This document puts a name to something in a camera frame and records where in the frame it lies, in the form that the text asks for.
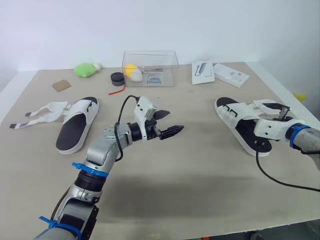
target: yellow egg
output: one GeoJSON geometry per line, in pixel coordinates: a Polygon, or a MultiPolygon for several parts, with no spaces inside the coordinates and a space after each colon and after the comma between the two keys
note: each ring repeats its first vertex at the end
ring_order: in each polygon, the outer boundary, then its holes
{"type": "Polygon", "coordinates": [[[134,82],[141,82],[143,80],[142,72],[134,64],[128,64],[124,66],[124,75],[134,82]]]}

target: beige table surface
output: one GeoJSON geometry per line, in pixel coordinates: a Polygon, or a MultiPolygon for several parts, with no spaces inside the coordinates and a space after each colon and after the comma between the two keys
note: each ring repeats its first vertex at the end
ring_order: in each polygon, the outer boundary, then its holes
{"type": "MultiPolygon", "coordinates": [[[[89,78],[71,69],[41,70],[24,90],[0,127],[0,239],[32,239],[47,224],[38,220],[51,212],[66,188],[76,180],[72,162],[83,162],[89,144],[113,125],[129,94],[148,97],[159,109],[171,111],[158,127],[184,125],[175,137],[135,142],[124,151],[108,176],[98,207],[92,240],[189,239],[292,224],[320,217],[320,194],[279,185],[258,169],[214,110],[215,99],[229,96],[240,102],[278,98],[245,63],[227,65],[249,74],[236,88],[220,80],[192,85],[191,66],[176,70],[176,87],[118,90],[104,68],[89,78]],[[62,79],[72,87],[56,92],[62,79]],[[26,112],[52,101],[75,102],[94,96],[100,101],[83,148],[62,155],[55,143],[62,119],[12,130],[26,112]]],[[[128,102],[122,121],[134,120],[128,102]]],[[[261,159],[277,179],[318,188],[320,174],[313,161],[289,147],[272,143],[272,153],[261,159]]]]}

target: blue ring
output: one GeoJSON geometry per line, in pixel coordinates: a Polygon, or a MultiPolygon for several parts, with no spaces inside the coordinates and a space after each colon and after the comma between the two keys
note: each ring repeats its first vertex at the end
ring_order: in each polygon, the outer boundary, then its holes
{"type": "Polygon", "coordinates": [[[74,226],[64,224],[64,223],[58,223],[57,220],[50,220],[44,216],[40,216],[39,219],[46,222],[47,224],[49,224],[48,229],[61,228],[61,229],[71,230],[74,233],[76,233],[76,235],[78,236],[78,240],[82,240],[81,232],[79,231],[78,228],[76,228],[74,226]]]}
{"type": "Polygon", "coordinates": [[[107,173],[107,172],[95,170],[95,169],[90,168],[86,165],[83,165],[82,163],[73,162],[72,166],[74,166],[76,169],[81,169],[81,170],[84,170],[90,174],[94,174],[94,175],[97,175],[100,177],[108,177],[108,175],[109,175],[109,173],[107,173]]]}
{"type": "Polygon", "coordinates": [[[308,125],[301,125],[301,126],[292,126],[291,127],[293,129],[293,133],[291,134],[291,138],[290,138],[290,147],[294,148],[294,140],[295,137],[297,136],[297,134],[302,130],[302,129],[309,129],[310,126],[308,125]]]}

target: yellow object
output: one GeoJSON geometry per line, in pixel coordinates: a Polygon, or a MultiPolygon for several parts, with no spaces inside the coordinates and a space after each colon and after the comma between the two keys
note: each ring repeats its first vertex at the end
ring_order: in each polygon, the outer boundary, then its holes
{"type": "Polygon", "coordinates": [[[299,100],[299,102],[302,102],[303,100],[307,99],[308,96],[305,94],[299,94],[299,93],[294,93],[293,96],[295,96],[296,99],[299,100]]]}
{"type": "Polygon", "coordinates": [[[134,64],[128,64],[124,66],[124,75],[126,75],[128,78],[131,77],[133,72],[137,69],[138,67],[134,64]]]}
{"type": "Polygon", "coordinates": [[[124,75],[133,82],[141,82],[143,80],[142,72],[134,64],[124,66],[124,75]]]}

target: wire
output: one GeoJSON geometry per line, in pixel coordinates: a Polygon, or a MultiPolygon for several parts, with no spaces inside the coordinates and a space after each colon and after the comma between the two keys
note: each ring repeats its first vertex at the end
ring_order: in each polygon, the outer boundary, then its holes
{"type": "Polygon", "coordinates": [[[114,135],[115,135],[115,140],[116,140],[116,144],[118,145],[119,151],[120,151],[120,157],[117,158],[115,160],[115,162],[118,162],[119,160],[121,160],[124,157],[124,151],[121,147],[120,144],[120,140],[119,140],[119,136],[118,136],[118,125],[120,124],[120,119],[121,119],[121,115],[122,115],[122,111],[124,110],[124,107],[126,105],[126,102],[128,101],[129,98],[134,98],[137,102],[139,101],[139,97],[134,96],[134,95],[129,95],[126,97],[126,99],[124,100],[120,113],[119,113],[119,117],[118,117],[118,121],[114,124],[114,135]]]}
{"type": "Polygon", "coordinates": [[[58,207],[60,206],[62,200],[66,197],[67,193],[69,192],[70,187],[65,191],[65,193],[60,197],[58,203],[55,205],[54,210],[51,214],[50,220],[52,221],[55,218],[56,212],[58,210],[58,207]]]}
{"type": "Polygon", "coordinates": [[[110,92],[110,93],[108,93],[108,95],[113,95],[113,94],[121,93],[121,92],[123,92],[123,91],[125,90],[125,88],[126,88],[126,85],[123,85],[123,88],[122,88],[121,90],[119,90],[119,91],[114,91],[114,92],[110,92]]]}
{"type": "Polygon", "coordinates": [[[299,186],[299,185],[293,185],[293,184],[288,184],[282,181],[279,181],[275,178],[273,178],[272,176],[270,176],[268,173],[266,173],[263,168],[261,167],[260,163],[259,163],[259,152],[257,151],[255,153],[255,160],[256,160],[256,164],[258,165],[260,171],[266,175],[269,179],[271,179],[272,181],[275,181],[278,184],[284,185],[284,186],[288,186],[288,187],[292,187],[292,188],[297,188],[297,189],[306,189],[306,190],[310,190],[310,191],[315,191],[315,192],[320,192],[320,189],[317,188],[313,188],[313,187],[308,187],[308,186],[299,186]]]}

